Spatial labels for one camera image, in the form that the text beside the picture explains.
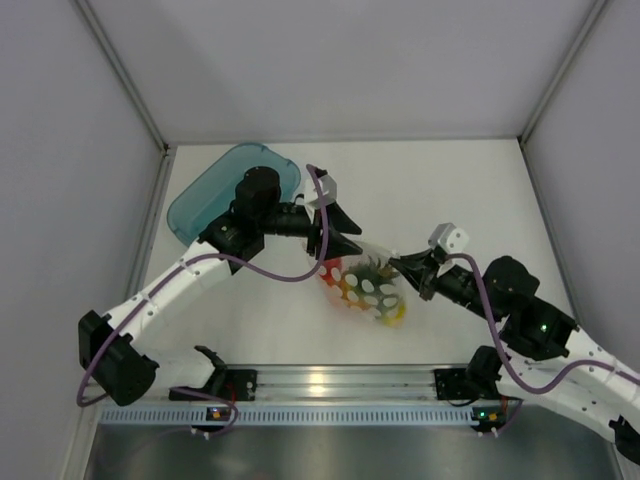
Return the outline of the clear zip top bag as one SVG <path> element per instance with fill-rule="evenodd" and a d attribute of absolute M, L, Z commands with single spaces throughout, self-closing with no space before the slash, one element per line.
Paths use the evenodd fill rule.
<path fill-rule="evenodd" d="M 326 259 L 315 278 L 337 308 L 390 328 L 399 328 L 406 315 L 401 274 L 391 265 L 392 252 L 357 241 L 358 255 Z"/>

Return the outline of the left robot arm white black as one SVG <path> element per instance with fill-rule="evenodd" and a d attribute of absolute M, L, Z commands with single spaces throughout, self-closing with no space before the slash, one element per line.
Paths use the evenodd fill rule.
<path fill-rule="evenodd" d="M 180 389 L 209 400 L 219 397 L 226 376 L 211 350 L 200 345 L 184 351 L 160 349 L 157 336 L 175 324 L 190 304 L 241 269 L 297 283 L 314 276 L 327 259 L 361 253 L 351 238 L 362 230 L 338 205 L 335 180 L 313 165 L 306 169 L 309 182 L 299 202 L 282 201 L 276 170 L 263 166 L 247 170 L 227 210 L 170 268 L 122 304 L 104 314 L 91 310 L 79 320 L 84 375 L 76 394 L 78 406 L 92 405 L 85 396 L 90 382 L 119 406 L 160 390 Z M 305 240 L 315 266 L 298 276 L 256 266 L 252 260 L 264 250 L 268 235 Z"/>

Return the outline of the fake pineapple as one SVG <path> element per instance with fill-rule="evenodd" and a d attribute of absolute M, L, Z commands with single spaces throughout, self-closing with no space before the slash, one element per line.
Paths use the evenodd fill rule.
<path fill-rule="evenodd" d="M 371 257 L 348 266 L 339 283 L 341 300 L 387 326 L 402 322 L 406 303 L 397 279 L 400 273 L 384 257 Z"/>

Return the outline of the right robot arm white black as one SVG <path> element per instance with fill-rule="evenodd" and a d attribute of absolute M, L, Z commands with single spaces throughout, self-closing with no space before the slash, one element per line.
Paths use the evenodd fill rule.
<path fill-rule="evenodd" d="M 486 320 L 465 376 L 475 395 L 537 404 L 578 422 L 639 461 L 639 374 L 569 315 L 536 295 L 539 280 L 510 256 L 480 271 L 465 253 L 400 256 L 391 265 L 424 300 L 440 295 Z"/>

